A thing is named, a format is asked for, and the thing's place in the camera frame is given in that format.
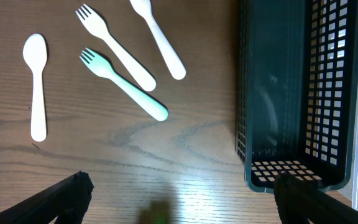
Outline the black plastic basket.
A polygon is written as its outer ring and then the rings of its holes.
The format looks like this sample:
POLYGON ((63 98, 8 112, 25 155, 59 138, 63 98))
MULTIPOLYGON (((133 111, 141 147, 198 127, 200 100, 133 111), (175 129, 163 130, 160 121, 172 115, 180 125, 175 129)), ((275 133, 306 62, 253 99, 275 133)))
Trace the black plastic basket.
POLYGON ((357 82, 358 1, 241 1, 236 152, 248 188, 270 193, 283 171, 343 188, 357 82))

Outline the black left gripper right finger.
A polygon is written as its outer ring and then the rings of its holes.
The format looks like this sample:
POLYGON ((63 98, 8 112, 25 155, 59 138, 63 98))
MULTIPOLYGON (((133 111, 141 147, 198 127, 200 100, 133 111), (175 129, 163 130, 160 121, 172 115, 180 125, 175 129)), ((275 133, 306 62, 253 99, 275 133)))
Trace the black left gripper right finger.
POLYGON ((358 224, 358 211, 320 191, 316 182, 281 172, 273 194, 283 224, 358 224))

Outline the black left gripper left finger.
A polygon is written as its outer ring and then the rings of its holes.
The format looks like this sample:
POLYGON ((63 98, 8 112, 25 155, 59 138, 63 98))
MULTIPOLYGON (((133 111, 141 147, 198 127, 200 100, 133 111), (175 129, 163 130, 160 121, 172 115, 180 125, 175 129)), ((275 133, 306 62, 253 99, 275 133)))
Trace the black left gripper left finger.
POLYGON ((0 212, 0 223, 81 223, 93 189, 89 174, 79 171, 0 212))

